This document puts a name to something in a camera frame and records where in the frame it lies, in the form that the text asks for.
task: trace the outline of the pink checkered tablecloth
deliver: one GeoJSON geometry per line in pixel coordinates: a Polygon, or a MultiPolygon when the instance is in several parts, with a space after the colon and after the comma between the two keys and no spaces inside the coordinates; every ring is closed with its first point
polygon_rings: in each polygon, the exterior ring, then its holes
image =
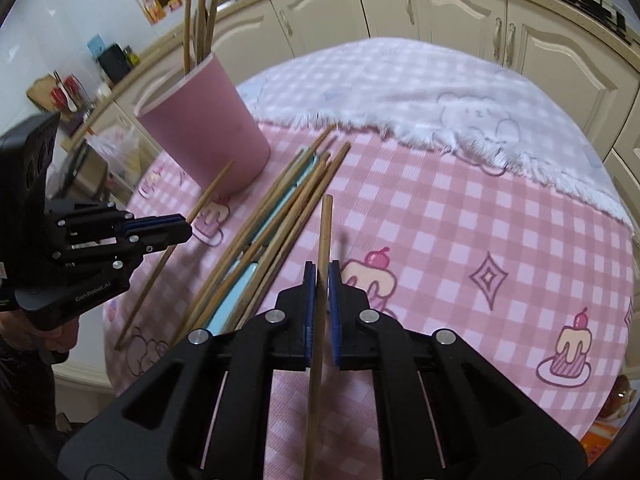
{"type": "MultiPolygon", "coordinates": [[[[265,190],[317,136],[263,125],[270,161],[249,189],[212,202],[192,239],[175,251],[136,317],[127,349],[113,349],[160,254],[145,258],[131,289],[104,309],[106,359],[116,393],[164,354],[188,303],[265,190]]],[[[334,196],[332,258],[373,308],[411,330],[448,327],[572,435],[594,421],[622,365],[633,285],[630,232],[573,198],[463,155],[412,150],[370,132],[353,143],[328,192],[334,196]]],[[[162,154],[129,204],[136,216],[187,215],[200,189],[162,154]]],[[[302,282],[318,252],[319,208],[262,309],[302,282]]],[[[299,479],[308,376],[274,377],[267,479],[299,479]]],[[[380,478],[368,372],[323,380],[319,478],[380,478]]]]}

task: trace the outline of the tiled wall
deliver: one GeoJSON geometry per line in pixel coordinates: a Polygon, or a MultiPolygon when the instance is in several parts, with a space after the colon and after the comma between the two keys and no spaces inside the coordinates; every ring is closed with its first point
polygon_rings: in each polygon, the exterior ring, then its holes
{"type": "Polygon", "coordinates": [[[37,111],[25,91],[47,73],[73,73],[94,94],[100,78],[86,44],[96,34],[140,51],[171,18],[151,25],[136,0],[17,0],[0,28],[0,135],[37,111]]]}

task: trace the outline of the white fringe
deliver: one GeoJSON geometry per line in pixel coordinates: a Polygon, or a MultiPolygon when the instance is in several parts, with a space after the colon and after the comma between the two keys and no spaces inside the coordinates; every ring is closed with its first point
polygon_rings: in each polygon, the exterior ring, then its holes
{"type": "Polygon", "coordinates": [[[506,168],[542,186],[553,186],[556,191],[581,200],[610,215],[633,231],[633,225],[622,204],[606,192],[565,173],[561,168],[541,160],[533,154],[516,150],[481,134],[462,134],[454,130],[433,129],[414,124],[407,127],[394,121],[385,121],[375,114],[337,114],[334,110],[300,113],[295,110],[251,110],[259,121],[289,128],[322,128],[338,124],[342,129],[375,127],[384,139],[395,136],[400,144],[420,150],[456,152],[464,149],[479,156],[488,166],[506,168]]]}

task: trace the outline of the metal screw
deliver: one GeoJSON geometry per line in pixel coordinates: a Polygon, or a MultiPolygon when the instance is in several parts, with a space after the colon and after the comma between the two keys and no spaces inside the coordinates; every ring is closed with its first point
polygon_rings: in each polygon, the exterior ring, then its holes
{"type": "Polygon", "coordinates": [[[375,310],[373,310],[372,308],[368,308],[367,310],[363,310],[360,313],[360,319],[362,321],[364,321],[365,323],[375,323],[377,320],[380,319],[380,314],[377,313],[375,310]]]}
{"type": "Polygon", "coordinates": [[[187,339],[189,340],[189,343],[191,343],[191,344],[201,345],[207,339],[209,339],[209,332],[199,328],[197,330],[193,330],[192,332],[189,332],[189,335],[187,336],[187,339]]]}
{"type": "Polygon", "coordinates": [[[286,317],[287,315],[283,311],[278,310],[277,308],[274,308],[273,310],[268,310],[267,313],[264,315],[264,319],[266,319],[269,323],[279,323],[281,321],[284,321],[286,317]]]}
{"type": "Polygon", "coordinates": [[[451,330],[439,330],[436,341],[441,345],[450,345],[456,342],[456,335],[451,330]]]}

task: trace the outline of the wooden chopstick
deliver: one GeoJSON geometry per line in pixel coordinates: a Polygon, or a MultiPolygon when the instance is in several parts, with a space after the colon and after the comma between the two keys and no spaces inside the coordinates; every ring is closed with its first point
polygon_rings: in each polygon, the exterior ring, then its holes
{"type": "Polygon", "coordinates": [[[324,326],[326,320],[329,282],[329,256],[331,250],[331,224],[334,199],[325,195],[322,199],[320,219],[320,247],[318,249],[318,282],[316,283],[316,309],[314,312],[314,340],[311,351],[311,370],[306,408],[305,455],[302,466],[303,480],[312,480],[318,441],[320,417],[320,389],[322,386],[322,357],[324,350],[324,326]]]}
{"type": "Polygon", "coordinates": [[[304,152],[302,156],[298,153],[282,171],[276,181],[271,184],[271,187],[267,190],[262,200],[260,200],[260,203],[256,206],[254,213],[252,213],[244,222],[244,225],[234,237],[231,245],[226,248],[218,263],[200,287],[196,297],[187,307],[187,311],[182,317],[180,325],[170,342],[171,347],[187,335],[188,330],[186,328],[188,326],[193,326],[196,320],[200,317],[202,309],[204,308],[202,304],[204,298],[208,298],[211,291],[220,284],[220,281],[226,276],[228,270],[238,259],[242,250],[249,245],[251,236],[253,236],[260,228],[273,208],[277,206],[284,193],[290,189],[293,181],[298,176],[298,173],[305,167],[311,156],[334,128],[335,124],[331,124],[326,127],[306,152],[304,152]]]}
{"type": "Polygon", "coordinates": [[[302,215],[300,215],[300,218],[296,223],[296,226],[289,233],[287,240],[284,242],[284,245],[280,248],[280,251],[278,252],[277,256],[275,257],[274,261],[271,264],[271,267],[269,267],[267,274],[265,275],[264,279],[260,283],[260,286],[256,290],[254,296],[251,298],[251,301],[249,302],[249,305],[247,306],[247,309],[243,314],[242,319],[240,320],[238,325],[236,325],[236,329],[244,325],[246,320],[253,317],[255,313],[258,311],[258,308],[262,304],[262,301],[264,300],[265,296],[267,295],[267,292],[271,288],[271,285],[273,285],[273,282],[276,279],[278,273],[280,272],[280,269],[282,268],[287,257],[289,256],[289,253],[291,252],[293,246],[296,244],[296,241],[298,241],[298,237],[300,236],[303,229],[305,228],[308,220],[311,218],[311,215],[315,211],[316,206],[318,205],[318,202],[320,202],[320,199],[324,195],[324,192],[329,187],[329,184],[331,183],[332,179],[334,178],[335,174],[340,168],[340,165],[342,164],[344,157],[347,155],[350,148],[351,148],[351,144],[348,142],[345,143],[341,147],[338,154],[335,156],[334,160],[332,160],[332,162],[327,167],[326,173],[322,177],[320,184],[314,191],[311,197],[311,200],[309,200],[309,202],[306,204],[304,210],[302,211],[302,215]]]}
{"type": "Polygon", "coordinates": [[[213,27],[216,25],[216,14],[218,13],[218,2],[220,0],[211,0],[209,4],[209,19],[207,20],[207,33],[204,41],[204,52],[206,56],[211,53],[211,44],[213,43],[213,27]]]}
{"type": "Polygon", "coordinates": [[[196,24],[196,65],[204,59],[204,32],[207,21],[207,0],[198,0],[198,15],[196,24]]]}
{"type": "MultiPolygon", "coordinates": [[[[218,187],[220,182],[222,182],[222,180],[224,179],[224,177],[226,176],[228,171],[231,169],[231,166],[233,165],[233,163],[234,163],[233,161],[228,163],[222,169],[222,171],[220,171],[220,173],[213,180],[213,182],[211,184],[209,184],[209,187],[207,187],[207,189],[202,194],[202,196],[198,200],[198,202],[195,205],[195,207],[189,213],[189,216],[187,217],[187,223],[189,223],[189,224],[193,223],[193,221],[199,215],[199,213],[202,210],[202,208],[209,201],[211,195],[216,190],[216,188],[218,187]]],[[[158,279],[158,276],[162,272],[162,269],[164,269],[164,266],[166,265],[166,263],[169,260],[169,258],[171,257],[171,255],[174,254],[174,251],[175,251],[176,247],[177,246],[175,246],[175,245],[167,247],[166,251],[162,255],[162,258],[160,258],[160,260],[156,264],[156,267],[154,268],[153,272],[151,273],[151,276],[147,280],[144,288],[142,289],[142,292],[140,293],[140,296],[138,297],[138,300],[136,301],[136,304],[133,306],[133,310],[129,314],[129,317],[127,317],[126,322],[124,323],[124,327],[122,328],[122,330],[120,332],[120,336],[118,337],[118,340],[116,341],[116,345],[115,345],[115,349],[116,350],[119,351],[119,350],[122,349],[122,343],[124,342],[124,339],[125,339],[125,337],[127,335],[127,332],[129,331],[129,328],[131,327],[131,324],[133,323],[134,318],[137,316],[138,312],[140,311],[140,308],[142,307],[142,304],[144,303],[146,297],[148,296],[149,291],[151,291],[151,288],[154,286],[154,283],[158,279]]]]}
{"type": "MultiPolygon", "coordinates": [[[[328,155],[325,155],[320,159],[318,165],[326,164],[326,160],[329,158],[328,155]]],[[[188,327],[188,332],[193,330],[194,328],[203,328],[206,326],[209,321],[213,318],[215,313],[222,304],[222,301],[225,299],[226,295],[229,293],[231,288],[236,284],[240,276],[244,273],[245,269],[251,264],[254,260],[258,251],[260,251],[269,241],[271,234],[276,230],[277,227],[282,225],[282,222],[286,220],[289,215],[290,210],[293,208],[295,203],[299,200],[301,192],[306,189],[306,186],[309,182],[312,181],[314,177],[314,171],[307,175],[303,181],[303,183],[298,186],[295,191],[291,194],[287,201],[283,204],[283,206],[277,211],[276,215],[271,219],[267,227],[265,227],[258,237],[251,243],[251,246],[247,250],[247,252],[242,256],[240,262],[234,267],[231,273],[224,279],[220,287],[216,290],[215,294],[207,303],[203,312],[200,314],[200,317],[194,323],[194,326],[188,327]]]]}
{"type": "Polygon", "coordinates": [[[184,0],[182,48],[184,50],[184,75],[187,75],[191,71],[191,0],[184,0]]]}
{"type": "Polygon", "coordinates": [[[324,175],[324,169],[326,167],[326,159],[321,159],[322,164],[318,164],[316,169],[312,173],[311,179],[306,183],[305,188],[302,193],[299,195],[296,203],[293,205],[289,214],[284,219],[276,234],[273,236],[273,239],[269,243],[269,246],[264,251],[264,254],[260,258],[257,267],[249,279],[249,282],[246,284],[236,306],[233,308],[231,314],[229,315],[226,323],[222,328],[222,332],[231,332],[236,328],[238,322],[242,318],[243,314],[247,310],[247,306],[251,301],[251,298],[256,293],[260,283],[264,279],[267,274],[269,267],[271,267],[272,261],[278,254],[278,251],[284,244],[284,241],[287,239],[289,233],[294,229],[296,222],[300,218],[302,211],[305,208],[305,205],[309,202],[309,199],[313,195],[314,189],[320,183],[322,176],[324,175]]]}

